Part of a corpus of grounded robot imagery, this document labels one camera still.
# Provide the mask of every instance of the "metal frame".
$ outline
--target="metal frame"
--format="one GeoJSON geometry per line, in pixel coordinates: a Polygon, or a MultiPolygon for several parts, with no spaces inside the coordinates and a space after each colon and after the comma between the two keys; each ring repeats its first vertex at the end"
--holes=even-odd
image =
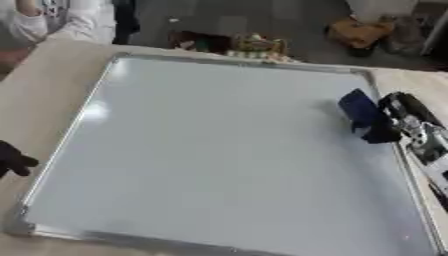
{"type": "MultiPolygon", "coordinates": [[[[272,63],[272,62],[260,62],[254,60],[218,60],[218,59],[207,59],[207,58],[196,58],[196,57],[172,57],[172,56],[160,56],[160,55],[134,55],[130,53],[118,53],[112,57],[109,63],[106,65],[103,73],[100,76],[100,79],[95,83],[92,91],[86,98],[85,103],[80,108],[79,112],[76,115],[76,118],[72,122],[71,126],[64,134],[61,141],[58,143],[58,146],[52,153],[50,160],[46,163],[44,167],[42,167],[42,171],[40,172],[37,179],[31,186],[31,189],[25,194],[23,199],[17,203],[15,207],[13,207],[10,212],[6,215],[3,221],[3,229],[7,234],[13,236],[45,236],[45,237],[53,237],[53,238],[63,238],[63,239],[71,239],[71,240],[79,240],[79,241],[91,241],[91,242],[102,242],[113,245],[122,245],[122,246],[130,246],[133,248],[141,248],[141,249],[163,249],[166,251],[175,251],[175,252],[194,252],[197,255],[227,255],[231,253],[232,255],[266,255],[266,256],[274,256],[279,254],[272,254],[266,252],[259,251],[245,251],[232,247],[222,247],[222,246],[211,246],[211,245],[202,245],[202,244],[193,244],[186,243],[181,241],[167,241],[161,239],[151,239],[151,238],[142,238],[135,237],[129,235],[117,235],[110,233],[102,233],[102,232],[91,232],[91,231],[75,231],[75,230],[63,230],[63,229],[54,229],[51,227],[27,223],[25,221],[26,214],[28,212],[28,208],[32,205],[34,196],[41,184],[45,183],[46,177],[49,175],[49,166],[54,162],[55,156],[59,149],[64,145],[65,141],[69,138],[72,132],[76,129],[77,124],[80,121],[81,113],[88,105],[90,99],[95,94],[96,90],[100,87],[104,78],[108,75],[111,67],[115,65],[119,60],[123,58],[137,58],[137,59],[150,59],[150,60],[161,60],[161,61],[177,61],[177,62],[191,62],[197,64],[216,64],[216,65],[234,65],[241,67],[250,67],[250,68],[267,68],[267,69],[285,69],[285,70],[301,70],[301,71],[313,71],[313,72],[326,72],[326,73],[338,73],[338,74],[357,74],[362,76],[364,79],[368,81],[368,84],[372,87],[373,92],[376,94],[375,96],[379,99],[380,92],[376,86],[375,78],[370,71],[362,68],[353,68],[353,67],[342,67],[342,66],[324,66],[324,65],[313,65],[313,64],[302,64],[302,63],[292,63],[292,64],[283,64],[283,63],[272,63]]],[[[415,175],[411,170],[411,167],[406,158],[405,151],[400,144],[393,145],[395,158],[397,159],[397,163],[403,171],[403,175],[405,176],[406,184],[409,189],[409,192],[412,195],[415,207],[418,209],[420,213],[420,218],[425,226],[426,232],[428,234],[428,238],[433,245],[434,255],[447,255],[447,250],[444,246],[443,241],[441,240],[440,233],[437,230],[434,219],[428,211],[426,203],[424,201],[424,197],[422,192],[418,188],[415,175]]]]}

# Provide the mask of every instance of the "white shirt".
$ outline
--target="white shirt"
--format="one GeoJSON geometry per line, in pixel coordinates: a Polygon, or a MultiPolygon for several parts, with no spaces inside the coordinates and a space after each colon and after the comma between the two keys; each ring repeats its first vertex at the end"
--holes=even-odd
{"type": "Polygon", "coordinates": [[[13,10],[8,22],[12,35],[25,43],[63,38],[109,44],[115,37],[114,7],[110,0],[36,0],[39,16],[13,10]]]}

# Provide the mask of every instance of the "white sleeve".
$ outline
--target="white sleeve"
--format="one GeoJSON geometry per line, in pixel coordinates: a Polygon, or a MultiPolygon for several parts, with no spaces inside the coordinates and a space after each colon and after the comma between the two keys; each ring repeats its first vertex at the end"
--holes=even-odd
{"type": "Polygon", "coordinates": [[[104,36],[101,34],[104,33],[102,33],[101,28],[103,26],[104,10],[107,6],[98,0],[89,0],[89,5],[88,8],[86,6],[83,8],[71,6],[67,14],[66,24],[48,37],[103,43],[102,37],[104,36]]]}
{"type": "Polygon", "coordinates": [[[8,27],[11,34],[24,43],[39,43],[48,34],[47,22],[43,14],[30,17],[14,10],[8,27]]]}

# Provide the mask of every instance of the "brown bag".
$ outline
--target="brown bag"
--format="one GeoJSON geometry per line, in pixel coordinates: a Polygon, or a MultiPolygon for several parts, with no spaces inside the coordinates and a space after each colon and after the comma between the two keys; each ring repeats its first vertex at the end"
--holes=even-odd
{"type": "Polygon", "coordinates": [[[353,18],[345,18],[330,25],[328,37],[350,47],[362,49],[392,33],[394,27],[392,21],[364,24],[353,18]]]}

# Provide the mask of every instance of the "person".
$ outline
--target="person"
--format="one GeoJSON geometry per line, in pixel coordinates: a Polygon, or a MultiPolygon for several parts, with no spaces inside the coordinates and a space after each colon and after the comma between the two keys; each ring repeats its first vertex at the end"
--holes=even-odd
{"type": "Polygon", "coordinates": [[[48,38],[110,44],[116,26],[111,0],[15,0],[6,25],[16,40],[28,45],[0,52],[0,65],[9,68],[48,38]]]}

